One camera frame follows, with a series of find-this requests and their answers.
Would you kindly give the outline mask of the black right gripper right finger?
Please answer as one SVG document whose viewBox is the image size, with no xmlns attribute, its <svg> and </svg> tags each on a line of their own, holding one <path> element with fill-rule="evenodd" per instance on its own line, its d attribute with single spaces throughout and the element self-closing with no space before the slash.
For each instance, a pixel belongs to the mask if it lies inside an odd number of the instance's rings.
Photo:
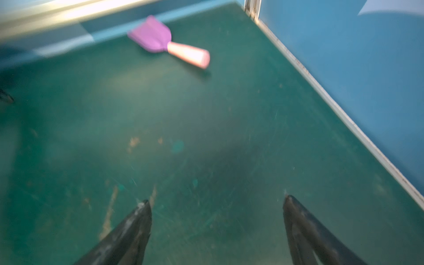
<svg viewBox="0 0 424 265">
<path fill-rule="evenodd" d="M 365 265 L 294 196 L 286 195 L 284 224 L 294 265 Z"/>
</svg>

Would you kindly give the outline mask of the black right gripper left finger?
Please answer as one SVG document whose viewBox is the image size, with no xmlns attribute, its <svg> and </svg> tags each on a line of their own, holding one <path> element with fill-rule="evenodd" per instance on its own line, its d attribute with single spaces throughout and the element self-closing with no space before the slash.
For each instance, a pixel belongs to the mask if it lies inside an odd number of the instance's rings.
<svg viewBox="0 0 424 265">
<path fill-rule="evenodd" d="M 142 265 L 152 227 L 152 210 L 144 200 L 76 265 Z"/>
</svg>

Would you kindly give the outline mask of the black wire dish rack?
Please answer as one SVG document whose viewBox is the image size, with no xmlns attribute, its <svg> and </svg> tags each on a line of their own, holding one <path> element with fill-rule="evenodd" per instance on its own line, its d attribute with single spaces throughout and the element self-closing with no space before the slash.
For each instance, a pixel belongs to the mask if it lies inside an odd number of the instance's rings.
<svg viewBox="0 0 424 265">
<path fill-rule="evenodd" d="M 9 93 L 7 93 L 4 89 L 0 89 L 0 98 L 1 98 L 1 101 L 3 102 L 9 103 L 9 104 L 14 103 L 14 98 Z"/>
</svg>

